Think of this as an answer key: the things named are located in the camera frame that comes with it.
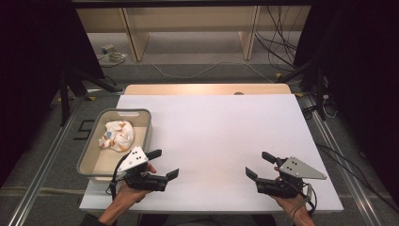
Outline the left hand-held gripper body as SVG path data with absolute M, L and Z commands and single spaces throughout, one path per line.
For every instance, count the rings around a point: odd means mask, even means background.
M 149 159 L 140 146 L 135 146 L 117 164 L 111 179 L 111 191 L 116 191 L 118 181 L 124 181 L 136 190 L 164 191 L 168 184 L 166 176 L 147 172 Z

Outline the light wooden shelf unit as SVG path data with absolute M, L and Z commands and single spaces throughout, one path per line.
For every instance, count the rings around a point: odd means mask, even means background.
M 236 32 L 249 60 L 255 33 L 301 31 L 309 6 L 82 8 L 77 11 L 88 33 L 124 33 L 133 60 L 142 59 L 151 32 Z

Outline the aluminium floor rail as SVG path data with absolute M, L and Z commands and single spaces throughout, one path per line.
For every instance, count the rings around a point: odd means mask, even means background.
M 328 161 L 335 164 L 337 171 L 343 179 L 343 184 L 349 192 L 351 199 L 357 206 L 366 226 L 382 226 L 383 221 L 377 213 L 373 198 L 379 199 L 379 193 L 370 184 L 370 180 L 354 160 L 345 155 L 343 148 L 334 137 L 327 121 L 323 121 L 315 110 L 316 102 L 311 96 L 304 97 L 301 101 L 305 118 L 315 126 L 315 139 L 317 150 Z
M 13 215 L 11 216 L 8 226 L 24 226 L 24 222 L 40 193 L 40 189 L 50 172 L 50 169 L 54 165 L 56 157 L 61 150 L 61 147 L 69 133 L 76 113 L 82 103 L 84 102 L 84 97 L 76 97 L 72 103 L 70 116 L 65 120 L 65 123 L 58 130 L 55 140 L 53 141 L 50 149 L 42 160 L 38 171 L 36 172 L 32 182 L 24 193 L 22 199 L 17 205 Z

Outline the wooden table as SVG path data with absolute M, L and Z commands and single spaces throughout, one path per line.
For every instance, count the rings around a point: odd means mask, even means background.
M 291 94 L 285 84 L 155 84 L 129 85 L 125 95 L 264 95 Z

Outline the beige basket with grey rim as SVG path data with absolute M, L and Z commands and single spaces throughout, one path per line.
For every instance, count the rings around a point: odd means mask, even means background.
M 77 171 L 91 180 L 108 181 L 120 159 L 139 146 L 145 153 L 149 149 L 152 135 L 152 115 L 147 109 L 106 109 L 94 122 L 88 142 L 77 163 Z M 100 137 L 106 132 L 105 125 L 112 121 L 128 121 L 133 126 L 134 139 L 126 152 L 112 148 L 101 148 Z

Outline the person's right hand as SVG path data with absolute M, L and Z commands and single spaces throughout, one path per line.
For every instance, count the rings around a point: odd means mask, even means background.
M 297 195 L 295 198 L 287 199 L 272 196 L 272 199 L 277 202 L 279 207 L 281 207 L 291 219 L 307 217 L 309 215 L 306 202 L 300 195 Z

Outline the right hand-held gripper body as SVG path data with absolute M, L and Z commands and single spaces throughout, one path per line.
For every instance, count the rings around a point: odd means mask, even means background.
M 279 168 L 279 179 L 269 180 L 258 177 L 255 185 L 259 193 L 283 199 L 295 198 L 305 185 L 303 178 L 316 180 L 327 178 L 324 173 L 294 156 L 283 158 L 281 161 L 281 165 L 276 164 Z

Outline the black curtain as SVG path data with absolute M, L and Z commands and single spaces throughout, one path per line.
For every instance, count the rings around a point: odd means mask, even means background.
M 39 131 L 66 66 L 104 78 L 77 10 L 0 0 L 0 186 Z
M 311 59 L 337 15 L 323 55 L 328 90 L 399 205 L 399 0 L 314 0 L 296 65 Z

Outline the black tripod stand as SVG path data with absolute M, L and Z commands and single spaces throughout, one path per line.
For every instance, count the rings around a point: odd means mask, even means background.
M 299 75 L 303 75 L 300 88 L 302 91 L 309 91 L 311 88 L 316 88 L 316 104 L 315 110 L 319 117 L 324 121 L 326 114 L 323 108 L 324 102 L 324 70 L 320 65 L 320 57 L 313 56 L 308 62 L 295 69 L 282 78 L 279 78 L 277 83 L 282 84 L 294 79 Z
M 71 115 L 68 89 L 70 89 L 76 97 L 84 97 L 88 93 L 88 89 L 83 84 L 84 80 L 109 92 L 122 92 L 122 89 L 110 86 L 73 66 L 64 68 L 59 76 L 59 93 L 62 106 L 62 126 L 66 124 Z

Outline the white table cover board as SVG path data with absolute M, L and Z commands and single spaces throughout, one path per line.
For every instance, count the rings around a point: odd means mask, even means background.
M 277 177 L 263 152 L 326 170 L 292 94 L 123 95 L 117 104 L 119 117 L 139 109 L 152 115 L 149 148 L 163 152 L 152 164 L 161 175 L 172 170 L 179 175 L 165 191 L 135 205 L 136 213 L 278 212 L 246 175 L 253 170 L 263 178 Z

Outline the white patterned cloth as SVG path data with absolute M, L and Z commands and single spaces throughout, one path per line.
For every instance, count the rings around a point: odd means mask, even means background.
M 99 138 L 99 146 L 117 152 L 129 150 L 135 139 L 133 126 L 128 121 L 110 121 L 105 125 L 105 132 Z

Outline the person's left hand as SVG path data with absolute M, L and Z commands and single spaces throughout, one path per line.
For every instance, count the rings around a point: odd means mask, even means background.
M 136 190 L 130 188 L 125 182 L 122 182 L 113 203 L 120 208 L 129 209 L 135 203 L 141 202 L 149 193 L 149 190 Z

